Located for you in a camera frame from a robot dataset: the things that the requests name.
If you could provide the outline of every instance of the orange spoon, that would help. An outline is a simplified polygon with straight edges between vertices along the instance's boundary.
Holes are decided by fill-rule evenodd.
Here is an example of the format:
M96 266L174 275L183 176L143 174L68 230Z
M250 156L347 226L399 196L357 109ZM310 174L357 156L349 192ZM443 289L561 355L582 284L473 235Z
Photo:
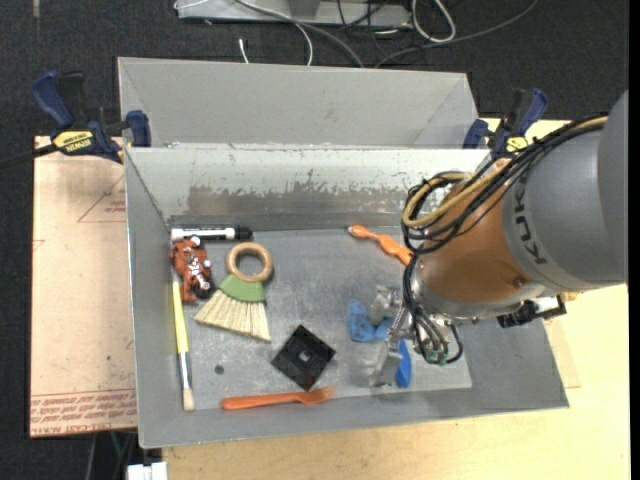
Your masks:
M355 236L356 238L373 238L377 240L384 252L391 256L396 256L405 265L408 265L411 261L413 253L403 245L400 245L389 235L376 235L364 226L360 225L349 226L347 231L350 235Z
M289 402L301 402L307 405L319 404L328 400L335 394L333 386L327 386L313 391L300 391L295 393L278 393L275 395L236 396L222 400L222 408L228 411L236 409L250 409L251 407L263 407L265 405L286 404Z

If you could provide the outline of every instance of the black square object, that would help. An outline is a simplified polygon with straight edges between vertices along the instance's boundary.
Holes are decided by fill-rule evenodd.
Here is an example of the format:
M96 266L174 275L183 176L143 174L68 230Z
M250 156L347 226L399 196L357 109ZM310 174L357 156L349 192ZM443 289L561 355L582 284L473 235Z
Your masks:
M271 364L309 391L335 353L329 345L299 325Z

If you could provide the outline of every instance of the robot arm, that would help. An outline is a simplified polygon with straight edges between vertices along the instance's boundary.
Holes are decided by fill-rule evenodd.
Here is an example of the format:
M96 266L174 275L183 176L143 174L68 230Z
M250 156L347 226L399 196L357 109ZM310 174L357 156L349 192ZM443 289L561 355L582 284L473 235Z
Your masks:
M608 117L571 122L475 174L442 173L410 191L403 231L414 260L403 289L420 352L439 351L442 364L451 334L461 345L456 323L522 316L536 298L628 283L627 112L628 91ZM438 209L420 215L443 187Z

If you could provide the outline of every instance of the marker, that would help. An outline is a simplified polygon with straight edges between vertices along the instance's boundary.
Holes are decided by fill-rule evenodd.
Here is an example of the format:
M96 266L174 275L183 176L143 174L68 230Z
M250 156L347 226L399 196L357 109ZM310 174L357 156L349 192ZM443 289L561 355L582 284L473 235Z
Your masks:
M249 228L232 228L232 227L202 227L202 228L172 228L171 241L177 242L189 238L190 236L199 236L203 240L249 240L253 236L253 232Z

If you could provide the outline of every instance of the clamp handle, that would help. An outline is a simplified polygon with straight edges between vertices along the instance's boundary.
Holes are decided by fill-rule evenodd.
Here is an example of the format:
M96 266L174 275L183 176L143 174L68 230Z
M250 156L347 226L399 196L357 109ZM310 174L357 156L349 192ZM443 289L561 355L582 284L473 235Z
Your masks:
M75 119L58 91L57 77L58 72L55 69L46 72L33 82L31 93L42 111L58 123L58 128L65 129L69 128Z

